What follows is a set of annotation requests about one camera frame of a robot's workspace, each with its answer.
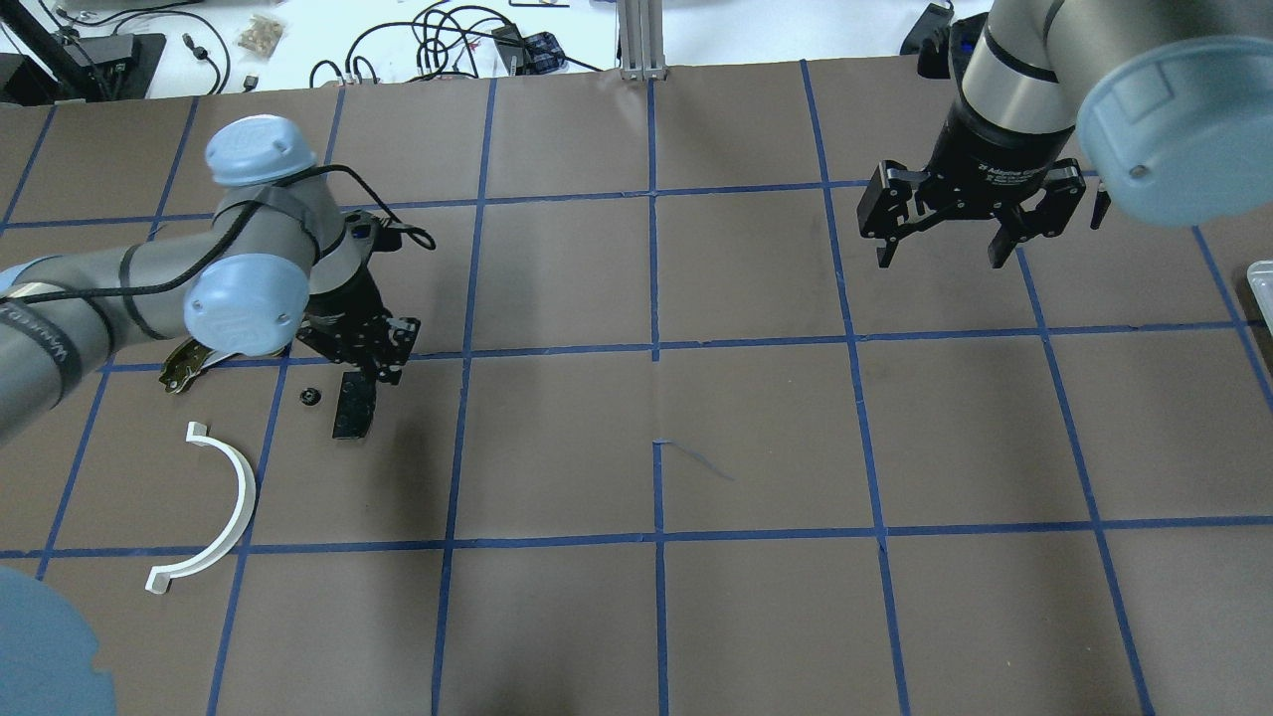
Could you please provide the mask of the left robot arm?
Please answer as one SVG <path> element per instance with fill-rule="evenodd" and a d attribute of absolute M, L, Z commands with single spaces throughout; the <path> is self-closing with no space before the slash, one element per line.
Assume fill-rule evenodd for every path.
<path fill-rule="evenodd" d="M 227 525 L 233 468 L 190 422 L 267 475 L 292 352 L 370 385 L 420 334 L 370 262 L 412 248 L 409 218 L 342 208 L 367 186 L 292 118 L 219 127 L 193 159 L 207 222 L 11 231 L 3 255 L 3 712 L 205 715 L 227 669 L 241 557 L 146 590 L 163 540 Z"/>

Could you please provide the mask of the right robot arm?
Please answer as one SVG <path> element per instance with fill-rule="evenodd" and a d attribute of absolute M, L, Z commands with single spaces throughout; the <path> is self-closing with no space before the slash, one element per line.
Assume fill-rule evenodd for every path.
<path fill-rule="evenodd" d="M 875 169 L 855 209 L 878 268 L 947 220 L 995 220 L 992 268 L 1066 231 L 1097 175 L 1091 227 L 1110 206 L 1143 223 L 1204 224 L 1270 201 L 1268 1 L 995 1 L 955 20 L 932 6 L 905 42 L 920 76 L 956 96 L 919 171 Z"/>

